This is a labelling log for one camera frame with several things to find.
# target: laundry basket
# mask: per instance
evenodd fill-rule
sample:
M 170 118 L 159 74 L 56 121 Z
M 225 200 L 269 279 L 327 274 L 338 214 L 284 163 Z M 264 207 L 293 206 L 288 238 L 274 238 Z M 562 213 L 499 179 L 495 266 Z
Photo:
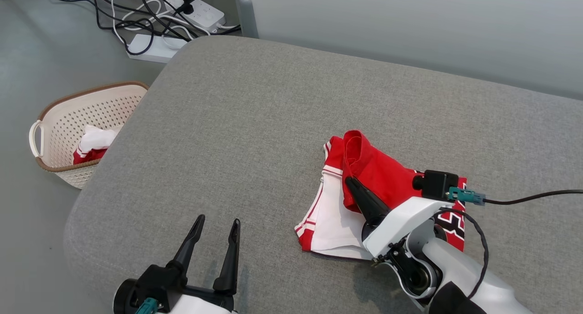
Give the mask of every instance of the laundry basket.
M 148 86 L 123 82 L 92 88 L 61 98 L 46 107 L 29 132 L 31 151 L 39 166 L 83 189 L 100 160 L 73 165 L 73 152 L 86 125 L 111 129 L 123 125 L 135 110 Z M 40 150 L 35 136 L 40 129 Z

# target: red and white jersey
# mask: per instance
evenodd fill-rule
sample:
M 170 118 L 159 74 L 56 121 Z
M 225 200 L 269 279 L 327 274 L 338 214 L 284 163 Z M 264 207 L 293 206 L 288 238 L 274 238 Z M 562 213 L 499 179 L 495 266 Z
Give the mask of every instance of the red and white jersey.
M 372 256 L 360 240 L 364 217 L 357 212 L 358 208 L 342 183 L 347 171 L 358 177 L 389 208 L 399 206 L 411 196 L 420 196 L 410 185 L 412 176 L 421 173 L 400 166 L 372 147 L 359 131 L 348 131 L 344 139 L 332 137 L 324 145 L 324 152 L 318 193 L 304 219 L 295 227 L 302 250 L 370 260 Z M 465 177 L 460 177 L 460 187 L 465 188 L 465 184 Z M 456 202 L 454 208 L 465 210 L 460 202 Z M 443 227 L 448 242 L 463 251 L 464 219 L 448 212 L 441 214 L 436 223 Z

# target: power strip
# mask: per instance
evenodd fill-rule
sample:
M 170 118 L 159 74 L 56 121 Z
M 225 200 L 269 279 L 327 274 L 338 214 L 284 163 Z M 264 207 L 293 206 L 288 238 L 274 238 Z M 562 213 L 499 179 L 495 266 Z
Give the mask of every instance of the power strip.
M 167 0 L 173 7 L 179 7 L 184 4 L 183 0 Z M 172 7 L 166 3 L 166 10 L 171 13 L 174 12 Z M 201 0 L 194 0 L 191 3 L 194 11 L 186 15 L 182 13 L 183 17 L 188 19 L 193 25 L 198 26 L 209 32 L 217 32 L 219 25 L 225 24 L 225 14 L 222 11 L 215 9 Z
M 150 38 L 150 35 L 137 34 L 133 38 L 131 44 L 129 44 L 128 49 L 133 53 L 141 52 L 148 46 L 148 44 L 150 44 Z M 182 47 L 187 43 L 184 40 L 170 37 L 165 37 L 164 40 L 176 47 Z M 128 56 L 132 59 L 168 63 L 170 59 L 176 54 L 176 52 L 178 52 L 178 50 L 169 48 L 164 43 L 164 40 L 162 40 L 161 36 L 154 36 L 152 46 L 150 46 L 150 48 L 144 54 L 131 55 L 128 53 Z

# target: gray fabric surface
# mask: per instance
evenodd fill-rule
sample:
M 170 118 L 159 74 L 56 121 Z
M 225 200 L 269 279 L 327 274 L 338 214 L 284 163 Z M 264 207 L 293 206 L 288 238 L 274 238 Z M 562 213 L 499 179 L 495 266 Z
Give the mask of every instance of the gray fabric surface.
M 211 287 L 242 222 L 241 314 L 417 313 L 391 271 L 302 252 L 322 144 L 348 129 L 416 169 L 506 200 L 583 185 L 583 103 L 445 73 L 233 36 L 188 44 L 156 79 L 71 212 L 71 270 L 111 302 L 206 215 L 189 282 Z M 470 206 L 490 269 L 535 313 L 583 307 L 581 196 Z M 480 260 L 468 228 L 466 253 Z

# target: power outlet socket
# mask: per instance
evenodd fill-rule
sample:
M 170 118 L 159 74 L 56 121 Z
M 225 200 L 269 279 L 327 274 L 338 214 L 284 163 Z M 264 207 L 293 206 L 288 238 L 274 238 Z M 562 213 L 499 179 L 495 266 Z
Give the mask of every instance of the power outlet socket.
M 183 0 L 167 0 L 168 3 L 172 4 L 173 7 L 180 7 L 184 4 Z M 172 7 L 165 3 L 166 10 L 170 10 L 170 12 L 174 12 Z M 217 32 L 219 29 L 218 25 L 225 24 L 225 14 L 217 10 L 216 8 L 208 5 L 207 3 L 203 2 L 202 0 L 194 0 L 191 3 L 192 9 L 194 11 L 186 15 L 182 13 L 185 19 L 188 19 L 193 25 L 198 26 L 204 30 L 208 30 L 208 32 Z

